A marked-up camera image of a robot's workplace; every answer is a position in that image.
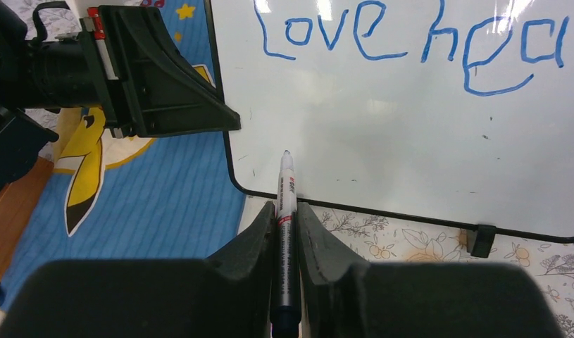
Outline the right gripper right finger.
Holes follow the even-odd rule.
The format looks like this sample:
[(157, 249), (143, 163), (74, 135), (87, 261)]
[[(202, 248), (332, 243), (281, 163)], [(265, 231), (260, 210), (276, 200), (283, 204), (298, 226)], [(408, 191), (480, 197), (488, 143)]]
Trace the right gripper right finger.
[(561, 337), (533, 279), (504, 263), (376, 263), (298, 205), (305, 337)]

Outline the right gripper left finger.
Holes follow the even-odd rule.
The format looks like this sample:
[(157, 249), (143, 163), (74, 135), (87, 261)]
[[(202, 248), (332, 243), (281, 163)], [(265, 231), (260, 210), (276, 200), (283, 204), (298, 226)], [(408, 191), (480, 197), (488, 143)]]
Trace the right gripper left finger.
[(275, 206), (204, 259), (52, 261), (0, 337), (268, 337)]

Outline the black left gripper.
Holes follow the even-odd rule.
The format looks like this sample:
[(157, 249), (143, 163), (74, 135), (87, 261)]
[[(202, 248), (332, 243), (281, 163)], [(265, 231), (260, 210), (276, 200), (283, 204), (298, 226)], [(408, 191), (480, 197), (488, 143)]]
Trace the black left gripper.
[(36, 37), (25, 41), (26, 108), (100, 106), (115, 138), (241, 129), (239, 114), (220, 100), (209, 72), (195, 70), (183, 58), (157, 8), (101, 5), (104, 41), (131, 119), (122, 110), (120, 86), (108, 77), (94, 28), (46, 40), (39, 12), (69, 8), (39, 4), (32, 12)]

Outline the white whiteboard marker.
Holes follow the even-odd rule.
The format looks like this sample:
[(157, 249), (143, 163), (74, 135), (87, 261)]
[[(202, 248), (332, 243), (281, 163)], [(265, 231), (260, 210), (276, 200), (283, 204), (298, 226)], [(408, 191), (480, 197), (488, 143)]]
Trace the white whiteboard marker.
[(270, 300), (272, 337), (298, 337), (301, 322), (294, 159), (284, 151), (275, 204), (277, 243)]

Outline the black framed whiteboard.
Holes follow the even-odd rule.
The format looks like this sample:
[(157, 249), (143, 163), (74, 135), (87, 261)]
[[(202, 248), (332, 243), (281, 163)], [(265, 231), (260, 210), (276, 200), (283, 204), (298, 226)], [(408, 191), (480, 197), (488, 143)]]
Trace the black framed whiteboard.
[(241, 118), (229, 174), (273, 197), (574, 243), (574, 1), (207, 1)]

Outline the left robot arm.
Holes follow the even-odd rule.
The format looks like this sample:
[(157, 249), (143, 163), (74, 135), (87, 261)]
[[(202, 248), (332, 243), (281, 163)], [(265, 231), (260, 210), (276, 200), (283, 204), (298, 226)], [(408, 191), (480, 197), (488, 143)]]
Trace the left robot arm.
[(0, 190), (58, 139), (28, 108), (102, 108), (115, 138), (241, 127), (219, 91), (181, 56), (157, 8), (91, 5), (80, 32), (50, 42), (39, 11), (67, 6), (38, 5), (37, 34), (27, 39), (25, 22), (0, 1)]

